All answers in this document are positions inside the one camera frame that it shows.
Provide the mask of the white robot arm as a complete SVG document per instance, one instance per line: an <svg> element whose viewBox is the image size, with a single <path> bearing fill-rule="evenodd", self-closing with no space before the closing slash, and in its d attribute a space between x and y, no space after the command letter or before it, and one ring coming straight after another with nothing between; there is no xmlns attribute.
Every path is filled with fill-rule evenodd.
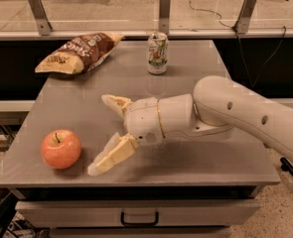
<svg viewBox="0 0 293 238"><path fill-rule="evenodd" d="M200 79L191 94L136 101L106 94L101 100L123 119L126 134L111 137L88 166L91 176L108 172L140 146L165 140L213 140L225 137L233 127L293 162L293 108L222 76Z"/></svg>

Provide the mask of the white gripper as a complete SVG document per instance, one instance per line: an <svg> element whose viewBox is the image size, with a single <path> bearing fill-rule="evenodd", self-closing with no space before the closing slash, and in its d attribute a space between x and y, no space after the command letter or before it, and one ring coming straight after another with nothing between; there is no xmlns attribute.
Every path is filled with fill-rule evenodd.
<svg viewBox="0 0 293 238"><path fill-rule="evenodd" d="M120 118L124 117L124 127L129 134L120 136L115 133L110 138L87 168L87 173L94 177L128 159L139 144L150 146L164 141L217 141L227 139L232 132L230 125L216 126L203 122L197 114L191 94L163 99L151 97L134 103L127 97L105 94L101 100Z"/></svg>

